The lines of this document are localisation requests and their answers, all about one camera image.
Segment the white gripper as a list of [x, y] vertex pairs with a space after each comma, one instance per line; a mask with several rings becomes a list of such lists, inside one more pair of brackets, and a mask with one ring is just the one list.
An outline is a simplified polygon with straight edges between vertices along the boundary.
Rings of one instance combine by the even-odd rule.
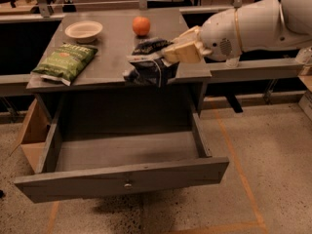
[[162, 50], [164, 58], [172, 63], [197, 63], [205, 56], [215, 61], [237, 58], [242, 54], [242, 47], [236, 10], [214, 14], [202, 27], [193, 26], [172, 42], [172, 45]]

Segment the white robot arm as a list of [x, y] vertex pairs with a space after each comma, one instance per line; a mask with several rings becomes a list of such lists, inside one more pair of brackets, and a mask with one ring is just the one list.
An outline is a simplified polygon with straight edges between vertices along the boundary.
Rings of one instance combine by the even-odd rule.
[[162, 50], [169, 62], [234, 59], [251, 51], [284, 51], [312, 43], [312, 0], [261, 0], [209, 17]]

